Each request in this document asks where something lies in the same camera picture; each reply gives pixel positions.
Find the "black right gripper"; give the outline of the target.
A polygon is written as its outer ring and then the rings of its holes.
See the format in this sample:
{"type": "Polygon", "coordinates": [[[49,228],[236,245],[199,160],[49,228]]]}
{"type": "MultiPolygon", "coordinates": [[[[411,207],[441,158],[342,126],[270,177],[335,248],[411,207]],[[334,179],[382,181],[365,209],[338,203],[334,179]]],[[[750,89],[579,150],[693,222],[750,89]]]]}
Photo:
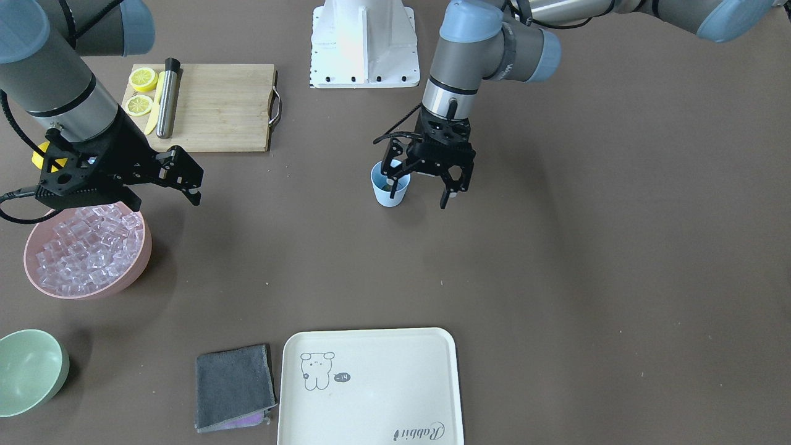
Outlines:
{"type": "Polygon", "coordinates": [[[158,154],[124,111],[94,138],[71,143],[56,127],[46,132],[49,148],[35,197],[54,210],[110,205],[121,201],[139,212],[142,199],[131,185],[158,184],[181,191],[193,206],[200,205],[204,170],[181,146],[158,154]],[[51,172],[56,160],[67,164],[51,172]]]}

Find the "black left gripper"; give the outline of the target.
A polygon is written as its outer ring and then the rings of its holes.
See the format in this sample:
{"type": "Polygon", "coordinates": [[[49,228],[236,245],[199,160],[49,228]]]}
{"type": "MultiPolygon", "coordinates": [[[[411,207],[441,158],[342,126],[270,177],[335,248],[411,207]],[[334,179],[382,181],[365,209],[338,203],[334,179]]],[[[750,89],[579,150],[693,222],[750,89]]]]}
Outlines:
{"type": "Polygon", "coordinates": [[[393,180],[396,189],[401,178],[412,172],[439,176],[444,183],[440,208],[444,210],[452,197],[466,192],[470,186],[476,152],[470,143],[471,124],[469,119],[438,117],[419,109],[415,132],[385,132],[374,139],[378,144],[389,139],[383,161],[375,174],[393,180]]]}

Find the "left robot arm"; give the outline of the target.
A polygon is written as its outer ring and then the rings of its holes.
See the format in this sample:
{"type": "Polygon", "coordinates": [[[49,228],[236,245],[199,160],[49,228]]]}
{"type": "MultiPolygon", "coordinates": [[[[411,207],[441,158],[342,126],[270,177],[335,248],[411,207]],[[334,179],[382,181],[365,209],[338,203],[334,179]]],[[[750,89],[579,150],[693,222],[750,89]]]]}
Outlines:
{"type": "Polygon", "coordinates": [[[396,206],[413,172],[440,177],[440,206],[470,186],[475,151],[469,116],[484,80],[543,82],[556,72],[562,48],[554,31],[595,17],[642,12],[698,38],[723,43],[755,27],[788,1],[452,1],[439,31],[415,129],[388,129],[384,157],[371,172],[383,206],[396,206]]]}

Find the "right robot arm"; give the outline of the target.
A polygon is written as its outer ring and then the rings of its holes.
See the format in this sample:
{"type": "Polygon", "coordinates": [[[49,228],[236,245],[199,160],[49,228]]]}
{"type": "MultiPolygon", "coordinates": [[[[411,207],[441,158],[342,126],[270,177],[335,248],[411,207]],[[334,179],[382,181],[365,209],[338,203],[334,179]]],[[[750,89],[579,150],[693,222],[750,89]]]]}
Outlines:
{"type": "Polygon", "coordinates": [[[96,78],[84,56],[146,54],[154,20],[142,1],[3,1],[2,96],[45,129],[37,185],[2,201],[34,197],[53,212],[140,199],[130,186],[155,184],[200,203],[203,169],[179,147],[158,152],[96,78]]]}

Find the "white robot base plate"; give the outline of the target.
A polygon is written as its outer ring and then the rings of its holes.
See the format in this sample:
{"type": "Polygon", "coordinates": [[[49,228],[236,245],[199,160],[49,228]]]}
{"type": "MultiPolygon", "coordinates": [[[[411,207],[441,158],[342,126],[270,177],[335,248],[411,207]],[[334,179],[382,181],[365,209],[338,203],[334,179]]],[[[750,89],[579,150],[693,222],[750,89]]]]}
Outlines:
{"type": "Polygon", "coordinates": [[[313,88],[405,88],[420,82],[418,40],[415,12],[404,6],[408,25],[401,28],[403,37],[412,41],[391,48],[371,62],[350,61],[341,56],[322,18],[324,5],[313,9],[311,28],[311,63],[309,85],[313,88]]]}

